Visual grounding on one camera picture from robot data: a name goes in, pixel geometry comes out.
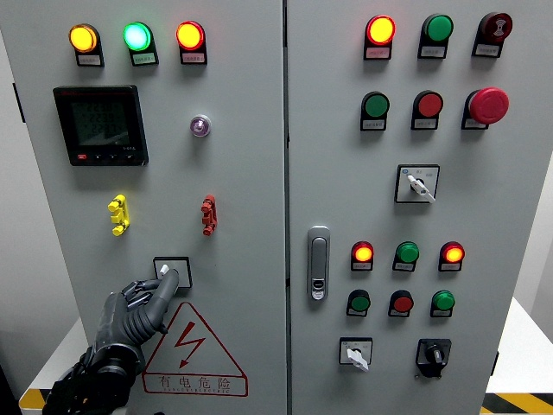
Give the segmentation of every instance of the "yellow black hazard stripe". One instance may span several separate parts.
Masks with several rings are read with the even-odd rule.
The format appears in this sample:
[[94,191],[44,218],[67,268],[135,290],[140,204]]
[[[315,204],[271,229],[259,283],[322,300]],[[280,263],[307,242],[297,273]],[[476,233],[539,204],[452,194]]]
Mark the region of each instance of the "yellow black hazard stripe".
[[19,407],[21,409],[42,409],[49,393],[50,389],[27,389],[27,392],[19,399]]
[[487,393],[480,413],[553,413],[553,393]]

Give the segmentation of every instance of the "red terminal connector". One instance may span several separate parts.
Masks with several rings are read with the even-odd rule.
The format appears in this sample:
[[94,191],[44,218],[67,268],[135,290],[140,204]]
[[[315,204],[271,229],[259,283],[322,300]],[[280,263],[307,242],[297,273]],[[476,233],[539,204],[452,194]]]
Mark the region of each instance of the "red terminal connector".
[[204,214],[204,217],[201,218],[201,223],[205,225],[204,235],[211,236],[217,227],[217,208],[215,207],[215,196],[206,196],[203,204],[201,205],[201,212]]

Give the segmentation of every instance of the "triangle warning symbol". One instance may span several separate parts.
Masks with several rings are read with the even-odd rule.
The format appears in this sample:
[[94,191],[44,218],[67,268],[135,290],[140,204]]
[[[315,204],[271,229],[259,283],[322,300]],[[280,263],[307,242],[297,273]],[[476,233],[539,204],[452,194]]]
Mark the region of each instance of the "triangle warning symbol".
[[147,393],[241,396],[248,378],[191,303],[181,303],[142,374]]

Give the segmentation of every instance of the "robotic hand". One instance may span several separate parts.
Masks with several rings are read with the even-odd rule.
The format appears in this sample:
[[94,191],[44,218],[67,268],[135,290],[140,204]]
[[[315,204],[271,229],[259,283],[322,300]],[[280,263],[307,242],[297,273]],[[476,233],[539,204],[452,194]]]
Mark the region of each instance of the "robotic hand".
[[[54,383],[43,415],[107,415],[126,405],[130,387],[145,366],[140,346],[157,331],[167,333],[163,316],[179,274],[166,265],[163,272],[162,280],[135,281],[108,296],[94,343]],[[156,291],[139,294],[149,290]]]

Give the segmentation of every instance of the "digital power meter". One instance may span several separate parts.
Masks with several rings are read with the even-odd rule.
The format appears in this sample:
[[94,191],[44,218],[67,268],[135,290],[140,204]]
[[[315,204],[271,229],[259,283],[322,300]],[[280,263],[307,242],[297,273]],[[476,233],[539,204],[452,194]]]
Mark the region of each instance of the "digital power meter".
[[54,99],[73,166],[148,163],[136,86],[59,86]]

